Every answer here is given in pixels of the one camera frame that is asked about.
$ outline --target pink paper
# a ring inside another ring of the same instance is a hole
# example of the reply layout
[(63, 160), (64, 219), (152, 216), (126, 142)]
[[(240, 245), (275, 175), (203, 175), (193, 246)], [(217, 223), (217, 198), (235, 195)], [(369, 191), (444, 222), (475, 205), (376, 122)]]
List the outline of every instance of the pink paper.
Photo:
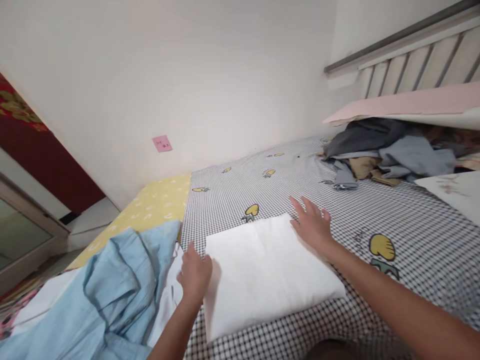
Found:
[(157, 136), (152, 138), (152, 140), (159, 153), (172, 150), (172, 146), (170, 145), (167, 135)]
[(323, 121), (340, 125), (360, 116), (462, 114), (480, 107), (480, 81), (357, 100)]

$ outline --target patterned blanket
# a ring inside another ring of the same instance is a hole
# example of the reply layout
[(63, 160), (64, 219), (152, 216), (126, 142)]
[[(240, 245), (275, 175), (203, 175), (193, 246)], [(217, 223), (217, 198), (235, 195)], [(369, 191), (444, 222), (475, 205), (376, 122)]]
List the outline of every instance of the patterned blanket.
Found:
[[(203, 254), (210, 234), (285, 212), (296, 218), (288, 196), (306, 196), (330, 212), (338, 242), (480, 329), (480, 229), (422, 187), (405, 181), (389, 187), (367, 179), (355, 190), (334, 190), (330, 181), (336, 171), (316, 156), (325, 144), (320, 137), (310, 137), (192, 173), (182, 247), (194, 242)], [(346, 341), (369, 359), (407, 356), (408, 349), (339, 277), (347, 299), (329, 300), (209, 345), (202, 309), (185, 358), (302, 359), (326, 339)]]

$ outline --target pile of clothes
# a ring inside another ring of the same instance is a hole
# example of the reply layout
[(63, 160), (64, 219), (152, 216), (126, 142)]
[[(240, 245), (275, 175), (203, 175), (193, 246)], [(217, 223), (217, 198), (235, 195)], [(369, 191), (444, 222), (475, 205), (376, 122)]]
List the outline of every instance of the pile of clothes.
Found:
[(356, 179), (394, 187), (453, 174), (479, 153), (478, 131), (371, 117), (350, 122), (318, 155), (337, 168), (333, 187), (342, 190), (356, 189)]

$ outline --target white pillow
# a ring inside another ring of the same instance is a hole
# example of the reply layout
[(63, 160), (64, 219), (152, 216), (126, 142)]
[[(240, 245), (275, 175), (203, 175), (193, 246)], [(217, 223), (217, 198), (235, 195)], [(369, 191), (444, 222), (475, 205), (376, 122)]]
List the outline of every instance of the white pillow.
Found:
[(206, 237), (213, 259), (203, 299), (207, 343), (345, 297), (343, 283), (290, 220), (285, 213)]
[(480, 226), (480, 171), (424, 177), (415, 182)]

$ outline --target white wall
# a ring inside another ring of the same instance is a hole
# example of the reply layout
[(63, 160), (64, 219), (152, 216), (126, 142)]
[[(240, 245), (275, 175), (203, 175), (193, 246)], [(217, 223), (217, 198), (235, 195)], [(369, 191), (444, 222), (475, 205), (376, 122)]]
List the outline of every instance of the white wall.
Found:
[(70, 213), (70, 210), (60, 202), (60, 200), (40, 184), (2, 148), (0, 148), (0, 173), (27, 193), (55, 218), (60, 219)]
[(336, 5), (3, 1), (0, 72), (124, 208), (150, 181), (319, 134), (353, 100), (330, 104), (322, 72)]
[(338, 0), (330, 62), (334, 63), (459, 0)]

